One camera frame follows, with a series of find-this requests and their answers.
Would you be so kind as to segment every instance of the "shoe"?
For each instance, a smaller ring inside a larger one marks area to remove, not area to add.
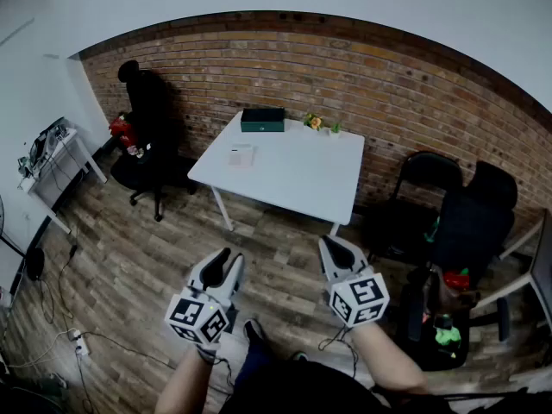
[[[303,351],[298,351],[297,353],[293,353],[293,356],[291,357],[290,361],[308,362],[309,356]]]
[[[249,344],[252,342],[265,343],[267,341],[267,335],[256,319],[245,321],[243,324],[243,335],[249,340]]]

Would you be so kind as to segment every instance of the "black chair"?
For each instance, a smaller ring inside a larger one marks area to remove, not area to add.
[[[141,71],[137,61],[124,63],[119,69],[119,80],[127,84],[132,112],[126,120],[137,136],[138,148],[144,149],[141,158],[123,155],[111,168],[111,175],[120,184],[135,190],[130,204],[146,191],[154,191],[155,221],[160,221],[160,200],[163,185],[175,185],[175,173],[193,166],[193,162],[178,156],[178,126],[169,120],[168,95],[163,80],[151,71]],[[193,194],[195,183],[187,179],[188,192]]]
[[[429,250],[424,234],[431,232],[439,212],[398,199],[404,181],[453,191],[462,187],[462,172],[455,161],[440,154],[413,154],[401,168],[395,191],[368,222],[366,236],[370,247],[369,259],[377,254],[422,265],[427,260]]]
[[[430,255],[432,264],[443,272],[468,268],[469,286],[476,290],[514,224],[512,208],[517,196],[518,189],[511,175],[487,163],[478,163],[469,186],[451,191],[443,199],[439,228]],[[508,338],[510,317],[504,298],[497,301],[496,313],[470,319],[469,310],[475,302],[455,302],[444,282],[435,275],[429,269],[418,268],[410,273],[410,284],[403,288],[401,295],[397,342],[422,369],[435,371],[462,365],[467,357],[469,328],[472,326],[498,323],[499,340]],[[435,314],[423,323],[424,312],[442,308],[445,299],[448,299],[448,305],[452,303],[453,308],[458,308],[448,315],[461,333],[460,346],[444,348],[436,342]]]

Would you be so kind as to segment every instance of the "dark green box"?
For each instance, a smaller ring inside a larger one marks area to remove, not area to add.
[[[244,109],[241,114],[242,132],[283,132],[284,109]]]

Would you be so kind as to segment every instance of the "red brick wall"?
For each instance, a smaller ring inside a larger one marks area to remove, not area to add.
[[[405,157],[433,150],[512,174],[516,226],[552,202],[552,115],[495,71],[433,41],[369,22],[305,13],[241,12],[161,23],[81,53],[108,119],[129,110],[117,70],[157,72],[185,125],[182,151],[199,156],[244,107],[316,112],[366,136],[357,204],[388,198]],[[404,190],[438,204],[438,192]]]

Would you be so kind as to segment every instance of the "human arm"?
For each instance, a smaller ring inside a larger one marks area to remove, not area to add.
[[[207,397],[212,368],[196,348],[188,348],[161,393],[155,414],[200,413]]]
[[[373,381],[389,391],[427,394],[427,379],[377,323],[365,323],[351,331],[354,345]]]

